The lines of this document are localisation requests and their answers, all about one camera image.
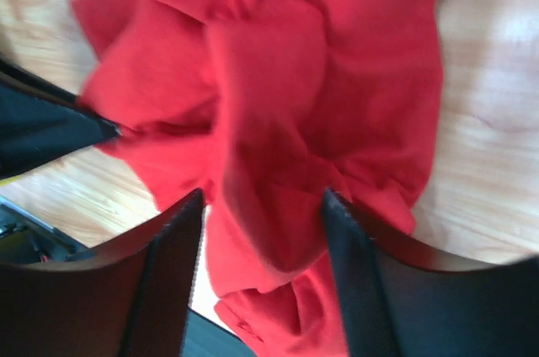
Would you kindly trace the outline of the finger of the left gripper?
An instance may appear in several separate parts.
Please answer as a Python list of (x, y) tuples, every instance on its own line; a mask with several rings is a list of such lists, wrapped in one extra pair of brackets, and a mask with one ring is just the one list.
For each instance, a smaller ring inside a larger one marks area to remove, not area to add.
[(115, 123), (79, 106), (77, 95), (1, 57), (3, 179), (119, 135)]

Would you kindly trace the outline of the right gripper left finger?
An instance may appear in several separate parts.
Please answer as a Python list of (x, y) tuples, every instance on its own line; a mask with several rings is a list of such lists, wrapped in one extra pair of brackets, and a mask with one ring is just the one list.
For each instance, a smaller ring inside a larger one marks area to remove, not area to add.
[(70, 261), (3, 264), (2, 355), (180, 355), (204, 203), (196, 189)]

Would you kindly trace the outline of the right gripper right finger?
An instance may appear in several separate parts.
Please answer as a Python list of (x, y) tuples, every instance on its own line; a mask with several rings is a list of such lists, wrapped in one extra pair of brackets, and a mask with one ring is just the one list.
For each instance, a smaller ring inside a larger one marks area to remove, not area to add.
[(332, 190), (322, 215), (350, 355), (537, 355), (537, 257), (448, 253)]

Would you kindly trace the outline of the bright red t shirt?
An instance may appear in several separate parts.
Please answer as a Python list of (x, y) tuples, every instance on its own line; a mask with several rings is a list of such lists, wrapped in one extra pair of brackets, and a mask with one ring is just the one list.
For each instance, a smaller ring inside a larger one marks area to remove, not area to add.
[(205, 191), (216, 313), (259, 356), (344, 356), (332, 188), (403, 232), (435, 153), (436, 0), (74, 0), (81, 103), (167, 209)]

